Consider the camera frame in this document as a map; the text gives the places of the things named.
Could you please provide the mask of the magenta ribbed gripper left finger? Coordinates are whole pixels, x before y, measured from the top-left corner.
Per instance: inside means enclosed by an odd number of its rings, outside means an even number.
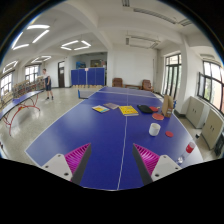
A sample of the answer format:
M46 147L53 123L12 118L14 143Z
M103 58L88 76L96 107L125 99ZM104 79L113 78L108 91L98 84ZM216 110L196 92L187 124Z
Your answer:
M45 171L79 185L90 155L91 144L87 143L65 155L56 154L42 168Z

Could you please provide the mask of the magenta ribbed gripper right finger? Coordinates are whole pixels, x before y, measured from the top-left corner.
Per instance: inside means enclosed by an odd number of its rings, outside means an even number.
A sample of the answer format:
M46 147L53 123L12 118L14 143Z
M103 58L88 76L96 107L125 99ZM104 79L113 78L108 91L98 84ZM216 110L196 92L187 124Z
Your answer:
M138 144L133 144L132 154L144 185L181 170L168 155L159 156Z

